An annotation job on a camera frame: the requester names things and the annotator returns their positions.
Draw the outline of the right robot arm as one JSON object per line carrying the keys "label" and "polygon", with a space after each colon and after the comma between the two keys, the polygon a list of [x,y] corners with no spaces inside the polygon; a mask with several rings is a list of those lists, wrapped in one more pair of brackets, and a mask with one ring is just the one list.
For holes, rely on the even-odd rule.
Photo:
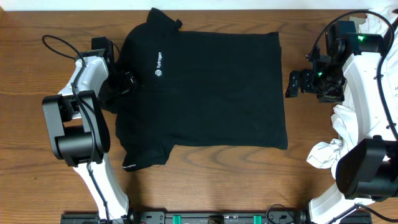
{"label": "right robot arm", "polygon": [[315,47],[311,69],[290,73],[286,97],[311,93],[322,103],[352,100],[358,135],[340,154],[335,183],[308,204],[300,223],[341,223],[355,210],[397,196],[397,103],[384,57],[391,34],[360,34],[333,26],[324,32],[326,55]]}

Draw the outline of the black polo shirt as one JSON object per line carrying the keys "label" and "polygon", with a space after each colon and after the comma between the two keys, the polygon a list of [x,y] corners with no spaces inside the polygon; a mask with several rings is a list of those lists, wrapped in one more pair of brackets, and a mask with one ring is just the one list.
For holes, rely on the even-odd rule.
{"label": "black polo shirt", "polygon": [[108,108],[123,169],[164,165],[177,145],[287,149],[281,58],[277,32],[183,31],[151,9],[116,64],[137,86]]}

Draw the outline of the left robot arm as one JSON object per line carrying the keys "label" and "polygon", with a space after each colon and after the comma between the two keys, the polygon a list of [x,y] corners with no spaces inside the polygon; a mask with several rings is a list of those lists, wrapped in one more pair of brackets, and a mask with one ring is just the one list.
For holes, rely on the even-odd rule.
{"label": "left robot arm", "polygon": [[98,213],[91,216],[64,215],[62,223],[134,222],[128,196],[110,164],[109,129],[98,101],[113,68],[113,46],[81,52],[66,86],[42,101],[54,156],[83,179],[98,207]]}

